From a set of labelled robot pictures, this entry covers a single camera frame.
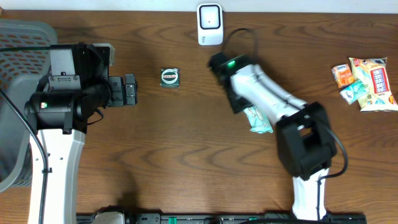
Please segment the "green tissue pack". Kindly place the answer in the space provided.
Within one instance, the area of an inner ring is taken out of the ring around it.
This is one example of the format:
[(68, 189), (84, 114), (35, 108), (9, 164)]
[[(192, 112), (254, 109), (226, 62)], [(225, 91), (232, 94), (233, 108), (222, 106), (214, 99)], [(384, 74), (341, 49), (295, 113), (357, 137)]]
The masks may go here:
[(273, 133), (273, 128), (268, 117), (256, 106), (246, 108), (243, 112), (251, 125), (250, 131), (258, 134)]

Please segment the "round black red tin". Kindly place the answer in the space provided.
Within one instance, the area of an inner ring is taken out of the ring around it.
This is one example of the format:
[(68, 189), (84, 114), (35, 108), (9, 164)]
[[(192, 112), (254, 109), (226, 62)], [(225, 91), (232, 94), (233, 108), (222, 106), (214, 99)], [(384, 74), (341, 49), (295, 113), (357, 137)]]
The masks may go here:
[(162, 88), (178, 88), (180, 86), (180, 69), (161, 68), (160, 86)]

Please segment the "small orange box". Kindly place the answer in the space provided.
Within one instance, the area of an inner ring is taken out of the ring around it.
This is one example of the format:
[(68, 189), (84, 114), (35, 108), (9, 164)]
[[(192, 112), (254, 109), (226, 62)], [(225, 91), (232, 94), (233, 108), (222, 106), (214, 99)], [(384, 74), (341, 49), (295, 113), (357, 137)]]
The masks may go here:
[(355, 81), (351, 69), (347, 63), (334, 66), (331, 69), (331, 72), (339, 88), (349, 86)]

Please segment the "small green tissue packet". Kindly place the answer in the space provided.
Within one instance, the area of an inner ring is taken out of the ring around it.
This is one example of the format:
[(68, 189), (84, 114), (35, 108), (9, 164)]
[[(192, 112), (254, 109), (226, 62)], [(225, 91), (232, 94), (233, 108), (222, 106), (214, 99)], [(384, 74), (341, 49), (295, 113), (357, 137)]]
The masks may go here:
[(368, 92), (368, 86), (365, 85), (361, 80), (356, 80), (354, 83), (341, 90), (340, 95), (347, 102), (347, 104), (351, 105)]

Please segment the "yellow wet wipes pack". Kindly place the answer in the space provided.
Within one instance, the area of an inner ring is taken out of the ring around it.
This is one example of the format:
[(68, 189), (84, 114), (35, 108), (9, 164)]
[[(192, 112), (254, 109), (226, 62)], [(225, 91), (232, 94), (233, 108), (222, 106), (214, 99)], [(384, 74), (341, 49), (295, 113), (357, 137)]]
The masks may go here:
[(360, 80), (368, 92), (358, 98), (360, 112), (397, 111), (386, 71), (387, 57), (349, 58), (355, 79)]

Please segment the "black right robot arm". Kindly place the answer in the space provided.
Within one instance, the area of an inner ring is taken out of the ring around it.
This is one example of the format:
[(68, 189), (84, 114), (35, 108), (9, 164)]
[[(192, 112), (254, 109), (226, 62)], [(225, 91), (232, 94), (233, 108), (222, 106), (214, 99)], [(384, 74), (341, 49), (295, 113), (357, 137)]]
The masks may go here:
[(284, 90), (247, 55), (231, 58), (219, 52), (208, 65), (235, 113), (255, 106), (273, 125), (279, 160), (293, 180), (293, 215), (299, 220), (322, 220), (325, 177), (337, 153), (325, 108)]

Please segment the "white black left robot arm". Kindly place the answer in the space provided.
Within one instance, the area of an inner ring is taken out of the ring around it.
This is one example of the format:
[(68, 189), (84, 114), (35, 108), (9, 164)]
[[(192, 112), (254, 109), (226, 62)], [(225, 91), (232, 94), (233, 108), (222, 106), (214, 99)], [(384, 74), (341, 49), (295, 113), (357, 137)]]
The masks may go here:
[(25, 113), (31, 123), (33, 162), (29, 223), (76, 223), (78, 168), (88, 119), (101, 108), (137, 103), (133, 74), (86, 78), (51, 75), (47, 91), (34, 93)]

